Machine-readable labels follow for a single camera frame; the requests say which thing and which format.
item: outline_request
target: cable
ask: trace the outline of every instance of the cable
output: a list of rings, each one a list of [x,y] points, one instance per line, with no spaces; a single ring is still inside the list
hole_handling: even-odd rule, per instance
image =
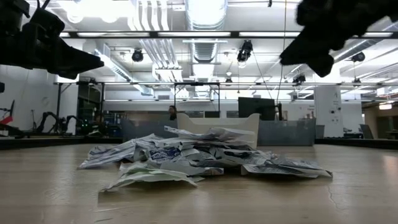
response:
[[[42,9],[45,9],[47,7],[47,5],[50,3],[50,0],[45,0]]]
[[[284,46],[282,50],[285,50],[286,45],[286,20],[287,20],[287,0],[285,0],[285,24],[284,24]],[[278,87],[278,95],[276,96],[276,103],[278,104],[279,101],[279,93],[280,93],[280,85],[282,84],[282,79],[284,77],[284,66],[280,69],[280,80],[279,80],[279,87]]]
[[[268,89],[268,86],[267,86],[267,83],[266,83],[266,79],[265,79],[264,76],[262,75],[262,71],[261,71],[259,62],[257,61],[256,54],[254,53],[254,50],[252,50],[252,52],[253,52],[254,59],[256,60],[257,68],[259,69],[259,72],[260,72],[262,81],[264,82],[264,84],[265,84],[265,86],[266,86],[266,89],[267,89],[267,91],[268,91],[269,97],[272,99],[271,92],[270,92],[269,89]]]

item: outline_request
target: ductwork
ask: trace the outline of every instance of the ductwork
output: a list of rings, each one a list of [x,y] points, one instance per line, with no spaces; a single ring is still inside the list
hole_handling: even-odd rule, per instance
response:
[[[222,30],[228,0],[185,0],[185,15],[189,30]],[[192,44],[193,57],[197,62],[210,63],[216,56],[218,44]]]
[[[395,22],[395,23],[387,26],[382,31],[383,32],[397,32],[398,31],[398,22]],[[381,41],[383,41],[383,40],[382,39],[357,40],[355,43],[351,44],[353,47],[350,47],[348,50],[345,50],[341,53],[332,54],[332,56],[335,59],[335,64],[339,63],[341,61],[344,61],[346,59],[349,59],[352,56],[362,52],[363,50],[380,43]],[[305,73],[306,71],[310,70],[310,68],[308,67],[308,65],[299,65],[298,67],[294,68],[289,74],[287,74],[285,77],[291,75],[292,73],[296,72],[297,70],[301,74],[301,73]]]

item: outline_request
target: gray partition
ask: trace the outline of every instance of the gray partition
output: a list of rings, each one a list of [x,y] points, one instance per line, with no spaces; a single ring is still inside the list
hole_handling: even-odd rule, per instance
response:
[[[258,146],[312,146],[315,119],[301,121],[260,121]]]
[[[177,128],[177,121],[131,121],[121,120],[123,141],[134,138],[141,138],[150,134],[155,134],[163,138],[175,138],[176,134],[164,131],[164,126]]]
[[[174,138],[176,134],[164,131],[164,126],[177,128],[177,121],[131,121],[121,120],[123,139],[156,134]],[[311,146],[315,142],[315,119],[302,121],[260,121],[258,146]]]

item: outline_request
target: ceiling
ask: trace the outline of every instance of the ceiling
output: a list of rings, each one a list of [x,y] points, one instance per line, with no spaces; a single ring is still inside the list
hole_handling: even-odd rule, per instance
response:
[[[36,0],[30,0],[28,2],[31,6],[36,5]],[[300,31],[302,28],[295,23],[295,8],[298,2],[298,0],[288,0],[287,2],[273,0],[272,7],[267,7],[268,1],[229,0],[224,30]],[[109,5],[107,12],[113,14],[117,12],[119,16],[114,23],[104,22],[100,17],[85,17],[81,22],[76,24],[69,22],[67,10],[65,8],[71,3],[72,1],[58,0],[52,1],[48,6],[48,10],[51,10],[66,23],[65,30],[130,30],[127,25],[127,16],[129,15],[127,6],[130,4],[128,0],[113,1]],[[187,23],[185,21],[184,0],[169,0],[167,1],[167,5],[170,29],[186,30]],[[368,31],[382,31],[383,28],[390,24],[391,22],[389,19],[383,19],[370,27]],[[282,79],[282,82],[286,80],[291,82],[291,78],[296,74],[291,73],[291,71],[297,66],[282,67],[278,63],[279,54],[291,43],[292,40],[290,39],[252,40],[254,53],[247,61],[247,65],[244,68],[238,68],[237,61],[235,60],[236,52],[242,46],[244,39],[228,39],[227,41],[227,43],[219,44],[217,56],[215,61],[213,61],[215,64],[213,75],[209,78],[209,81],[218,80],[223,82],[226,78],[226,72],[232,73],[234,82],[260,82],[262,76],[268,82],[280,82],[281,75],[282,77],[287,76],[286,79]],[[359,41],[361,40],[349,40],[346,47],[340,52],[349,49]],[[155,81],[151,75],[153,63],[148,55],[146,55],[145,51],[144,60],[142,62],[133,63],[131,59],[134,49],[142,47],[138,39],[101,39],[96,40],[96,44],[107,44],[112,50],[111,58],[130,72],[135,80],[142,82]],[[173,39],[172,44],[179,65],[182,68],[182,77],[188,80],[190,77],[194,76],[192,71],[193,60],[190,53],[190,44],[184,44],[182,39]],[[357,63],[355,69],[353,68],[352,62],[340,62],[338,66],[340,67],[342,80],[344,82],[351,82],[354,80],[354,76],[377,71],[395,63],[394,58],[397,57],[397,49],[398,40],[383,40],[363,51],[366,60],[362,63]],[[82,76],[95,77],[97,80],[105,82],[115,81],[115,74],[107,68],[92,70],[82,74]],[[363,82],[383,82],[385,80],[392,80],[392,78],[396,76],[396,71],[393,69],[386,73],[381,73],[378,76],[368,78]],[[311,72],[306,73],[306,77],[308,82],[312,81]]]

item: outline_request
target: monitor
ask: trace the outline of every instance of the monitor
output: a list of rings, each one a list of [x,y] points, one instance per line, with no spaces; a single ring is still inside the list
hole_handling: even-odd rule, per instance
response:
[[[247,118],[254,113],[260,114],[263,121],[275,120],[275,100],[239,97],[239,117]]]

